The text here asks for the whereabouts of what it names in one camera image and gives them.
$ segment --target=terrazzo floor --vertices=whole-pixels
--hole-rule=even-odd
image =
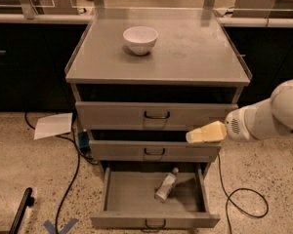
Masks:
[[[47,113],[29,113],[35,126]],[[35,204],[24,216],[20,233],[51,233],[44,226],[55,222],[56,212],[76,169],[77,155],[71,142],[48,137],[33,140],[34,131],[24,121],[24,114],[0,113],[0,231],[9,230],[27,187],[33,189]],[[269,139],[252,143],[223,142],[220,152],[225,188],[228,193],[248,187],[262,193],[269,203],[269,213],[254,219],[229,203],[232,233],[293,234],[293,139]],[[211,214],[221,220],[213,229],[160,230],[161,234],[229,233],[226,220],[226,196],[222,190],[218,161],[205,178]],[[68,233],[134,234],[142,230],[104,230],[93,228],[89,215],[101,207],[103,183],[98,166],[83,159],[79,174],[63,203],[59,230],[72,219],[77,222]],[[236,193],[233,200],[254,215],[264,213],[263,201],[250,192]]]

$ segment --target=cabinet top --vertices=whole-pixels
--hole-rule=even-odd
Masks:
[[[146,56],[130,54],[124,45],[123,32],[139,25],[159,34]],[[67,65],[66,80],[246,86],[245,68],[211,11],[101,8]]]

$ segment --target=small bottle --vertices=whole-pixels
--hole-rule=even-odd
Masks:
[[[164,181],[155,192],[155,199],[165,203],[170,191],[176,185],[178,171],[178,168],[174,168],[173,171],[165,177]]]

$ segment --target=power cord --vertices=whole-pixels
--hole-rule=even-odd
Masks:
[[[263,218],[265,215],[268,214],[268,211],[269,211],[269,204],[267,202],[267,200],[265,199],[265,197],[260,194],[259,192],[253,190],[253,189],[249,189],[249,188],[244,188],[244,187],[241,187],[241,188],[238,188],[238,189],[235,189],[230,195],[227,193],[225,187],[224,187],[224,182],[223,182],[223,175],[222,175],[222,166],[221,166],[221,157],[220,155],[218,154],[218,166],[219,166],[219,176],[220,176],[220,180],[221,180],[221,185],[222,185],[222,188],[227,196],[227,201],[226,201],[226,217],[227,217],[227,222],[228,222],[228,226],[229,226],[229,231],[230,231],[230,234],[232,234],[232,228],[231,228],[231,223],[230,223],[230,217],[229,217],[229,214],[228,214],[228,203],[231,202],[238,210],[240,210],[243,214],[249,216],[249,217],[253,217],[253,218]],[[255,194],[257,194],[258,196],[260,196],[260,198],[264,201],[265,205],[266,205],[266,211],[263,213],[263,214],[259,214],[259,215],[255,215],[255,214],[250,214],[248,212],[246,212],[245,210],[243,210],[241,207],[239,207],[232,199],[231,197],[238,191],[251,191]]]
[[[25,120],[25,122],[26,122],[26,124],[28,125],[29,128],[35,130],[35,128],[34,128],[34,127],[28,122],[27,114],[28,114],[28,112],[25,112],[25,114],[24,114],[24,120]],[[69,138],[69,137],[66,137],[66,136],[55,136],[55,137],[63,138],[63,139],[66,139],[66,140],[72,142],[72,143],[74,144],[76,150],[79,152],[80,156],[81,156],[82,158],[84,158],[85,161],[87,161],[90,165],[93,165],[93,166],[98,165],[98,163],[95,162],[94,159],[93,159],[92,157],[87,156],[86,154],[82,153],[82,152],[79,150],[79,147],[78,147],[77,144],[76,144],[76,139],[75,139],[75,134],[74,134],[74,132],[73,132],[73,139],[71,139],[71,138]]]
[[[34,128],[34,127],[28,122],[27,114],[28,114],[28,112],[25,112],[25,114],[24,114],[24,120],[25,120],[26,124],[29,126],[29,128],[35,130],[35,128]],[[61,202],[60,202],[60,204],[59,204],[58,210],[57,210],[56,219],[55,219],[55,230],[56,230],[56,234],[59,234],[59,233],[60,233],[60,232],[59,232],[59,229],[58,229],[58,222],[59,222],[59,216],[60,216],[60,212],[61,212],[61,209],[62,209],[62,206],[63,206],[63,202],[65,201],[65,199],[66,199],[66,197],[67,197],[67,195],[68,195],[68,192],[69,192],[69,190],[70,190],[72,184],[73,184],[74,181],[76,180],[77,175],[78,175],[78,173],[79,173],[80,157],[83,157],[83,158],[84,158],[89,164],[91,164],[91,165],[98,165],[97,163],[93,163],[93,161],[92,161],[93,158],[91,158],[91,157],[87,157],[87,156],[85,156],[84,154],[82,154],[82,153],[80,152],[80,150],[79,150],[79,148],[78,148],[78,145],[77,145],[77,143],[76,143],[75,131],[73,130],[73,128],[71,128],[71,131],[72,131],[72,137],[73,137],[73,139],[71,139],[71,138],[69,138],[69,137],[66,137],[66,136],[56,136],[56,137],[58,137],[58,138],[63,138],[63,139],[66,139],[66,140],[72,142],[73,145],[74,145],[74,147],[75,147],[75,149],[76,149],[76,152],[77,152],[77,167],[76,167],[76,170],[75,170],[74,176],[73,176],[73,178],[72,178],[72,180],[71,180],[71,182],[70,182],[70,184],[69,184],[67,190],[65,191],[65,193],[64,193],[64,195],[63,195],[63,197],[62,197],[62,199],[61,199]]]

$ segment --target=black handle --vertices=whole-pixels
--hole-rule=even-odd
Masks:
[[[170,112],[168,111],[165,116],[148,116],[147,112],[145,111],[145,117],[152,120],[166,120],[170,117]]]
[[[145,225],[146,225],[146,228],[149,228],[149,229],[163,229],[166,226],[166,219],[165,218],[163,219],[163,224],[161,225],[150,225],[147,223],[147,219],[146,219]]]
[[[21,220],[26,211],[26,207],[27,206],[31,207],[34,203],[34,198],[30,197],[31,193],[32,193],[32,189],[30,187],[27,188],[25,192],[23,193],[21,204],[19,206],[16,217],[14,218],[9,234],[17,234],[19,232],[19,228],[21,226]]]
[[[160,155],[160,156],[162,156],[162,155],[165,154],[165,152],[166,152],[166,150],[165,150],[165,148],[163,148],[163,149],[162,149],[162,153],[154,154],[154,153],[149,153],[149,152],[147,152],[147,149],[145,148],[145,154],[146,154],[146,155],[152,155],[152,156],[158,156],[158,155]]]

